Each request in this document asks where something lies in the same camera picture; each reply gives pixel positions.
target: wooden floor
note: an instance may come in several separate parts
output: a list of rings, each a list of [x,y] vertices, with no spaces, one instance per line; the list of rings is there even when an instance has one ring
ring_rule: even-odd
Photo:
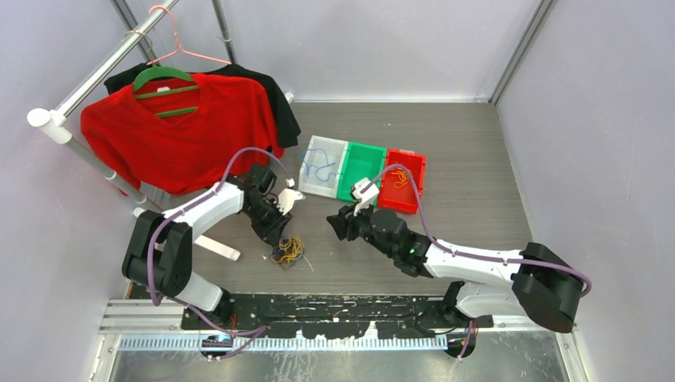
[[[302,135],[283,162],[297,177],[311,135],[413,150],[427,156],[424,207],[434,236],[491,249],[523,248],[530,238],[495,108],[486,103],[294,103]],[[283,178],[280,169],[273,167]],[[207,232],[239,249],[232,262],[195,247],[194,270],[231,292],[443,294],[450,280],[412,278],[363,240],[339,241],[326,222],[345,204],[315,195],[293,208],[285,234],[306,257],[284,271],[269,247],[233,216]],[[419,215],[406,216],[422,232]]]

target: robotic hand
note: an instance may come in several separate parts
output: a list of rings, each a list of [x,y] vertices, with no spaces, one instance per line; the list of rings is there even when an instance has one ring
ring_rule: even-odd
[[[164,213],[143,212],[136,220],[122,264],[124,277],[148,287],[148,247],[157,227],[176,212],[183,213],[160,232],[153,254],[154,285],[158,293],[203,310],[220,322],[232,315],[230,294],[192,271],[193,241],[227,216],[243,212],[251,218],[258,237],[276,245],[293,218],[289,211],[304,196],[291,187],[268,197],[276,175],[266,166],[254,165],[241,177],[229,175],[223,187],[216,183],[192,201]]]
[[[392,210],[374,211],[371,203],[378,190],[372,185],[364,191],[368,183],[363,179],[353,187],[356,204],[346,205],[326,219],[338,239],[363,238],[393,259],[394,266],[406,275],[465,280],[452,282],[447,290],[441,304],[445,321],[466,327],[481,316],[521,315],[546,329],[572,331],[583,281],[562,271],[569,266],[551,250],[529,243],[523,251],[489,251],[435,240],[451,249],[445,251],[426,235],[408,229]],[[491,256],[497,262],[471,255]],[[542,263],[552,266],[543,267]]]

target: red sweater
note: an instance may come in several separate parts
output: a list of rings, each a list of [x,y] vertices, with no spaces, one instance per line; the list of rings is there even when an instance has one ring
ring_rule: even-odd
[[[168,193],[210,187],[223,176],[239,149],[272,147],[277,157],[276,125],[265,89],[254,80],[193,74],[197,90],[136,99],[126,86],[82,110],[82,135],[96,156],[136,189],[141,181]],[[168,86],[194,85],[184,80],[153,81],[136,94]],[[197,106],[189,114],[157,117],[155,113]],[[232,173],[244,173],[262,153],[239,156]]]

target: clothes hanger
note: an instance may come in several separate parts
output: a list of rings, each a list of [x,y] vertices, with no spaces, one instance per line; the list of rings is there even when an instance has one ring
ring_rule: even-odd
[[[178,53],[179,51],[184,52],[186,54],[189,54],[190,56],[200,57],[200,58],[204,58],[206,60],[213,60],[213,61],[216,61],[216,62],[221,62],[223,64],[231,64],[230,61],[220,60],[220,59],[217,59],[217,58],[214,58],[214,57],[209,57],[209,56],[204,56],[204,55],[201,55],[201,54],[198,54],[198,53],[193,53],[193,52],[190,52],[190,51],[187,51],[187,50],[183,49],[183,45],[181,44],[181,41],[178,38],[178,26],[176,25],[176,19],[174,18],[174,14],[171,13],[171,11],[168,8],[166,8],[165,6],[152,6],[148,10],[148,14],[151,14],[154,10],[157,10],[157,9],[164,10],[169,15],[169,17],[171,18],[171,25],[174,28],[174,42],[176,43],[176,49],[173,52],[171,52],[169,54],[166,54],[165,56],[159,57],[158,59],[152,60],[152,61],[147,63],[148,65],[152,65],[152,66],[150,68],[142,71],[138,76],[136,76],[136,78],[134,80],[134,85],[133,85],[134,92],[139,90],[143,85],[147,84],[148,82],[150,82],[154,79],[157,79],[157,78],[161,78],[161,77],[175,77],[175,78],[180,78],[180,79],[183,79],[183,80],[186,80],[186,81],[193,81],[194,82],[192,76],[190,76],[190,74],[188,74],[186,72],[183,72],[182,70],[179,70],[179,69],[176,69],[176,68],[171,68],[171,67],[168,67],[168,66],[157,65],[157,62],[159,62],[160,60],[164,60],[167,57],[171,57],[174,54]],[[136,98],[150,98],[150,97],[155,97],[155,96],[164,96],[164,95],[168,95],[168,94],[173,94],[173,93],[178,93],[178,92],[186,92],[188,90],[195,90],[195,89],[198,89],[197,85],[187,86],[187,87],[183,87],[183,88],[170,89],[170,90],[166,90],[164,92],[146,93],[146,94],[142,94],[142,95],[137,95]],[[158,116],[158,117],[169,117],[171,115],[180,115],[180,114],[190,113],[190,112],[196,111],[196,110],[197,110],[197,107],[186,107],[186,108],[183,108],[183,109],[177,109],[177,110],[173,110],[173,111],[164,111],[164,112],[161,112],[161,113],[156,113],[155,115]]]

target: green tray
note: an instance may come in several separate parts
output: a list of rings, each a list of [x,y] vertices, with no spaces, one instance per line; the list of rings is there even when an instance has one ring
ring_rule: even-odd
[[[341,169],[337,198],[343,201],[353,201],[351,192],[354,183],[364,177],[372,180],[384,168],[386,158],[387,149],[384,147],[350,142],[347,147],[345,164]],[[378,179],[375,184],[380,187],[380,180]]]

